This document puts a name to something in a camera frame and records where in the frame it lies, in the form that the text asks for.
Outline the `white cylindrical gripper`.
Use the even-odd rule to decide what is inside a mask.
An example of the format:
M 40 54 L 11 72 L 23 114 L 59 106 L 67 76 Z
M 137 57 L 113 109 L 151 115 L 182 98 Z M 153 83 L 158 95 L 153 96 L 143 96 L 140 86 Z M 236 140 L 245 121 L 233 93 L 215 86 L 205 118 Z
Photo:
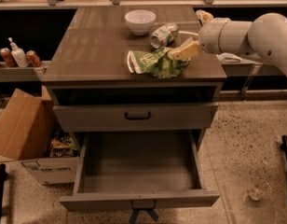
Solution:
M 204 10 L 197 10 L 198 20 L 203 25 L 198 32 L 198 41 L 192 37 L 178 48 L 168 52 L 168 57 L 174 61 L 182 61 L 201 53 L 201 47 L 208 53 L 232 53 L 240 55 L 250 50 L 248 32 L 252 25 L 250 21 L 232 21 L 229 18 L 213 18 Z

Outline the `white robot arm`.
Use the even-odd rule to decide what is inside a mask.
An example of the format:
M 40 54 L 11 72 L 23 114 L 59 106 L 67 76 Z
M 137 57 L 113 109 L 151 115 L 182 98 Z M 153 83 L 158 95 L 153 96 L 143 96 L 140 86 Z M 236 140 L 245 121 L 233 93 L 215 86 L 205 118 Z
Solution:
M 287 18 L 267 13 L 254 21 L 212 18 L 209 13 L 198 32 L 198 40 L 188 38 L 168 52 L 174 61 L 210 54 L 231 53 L 243 59 L 277 66 L 287 77 Z

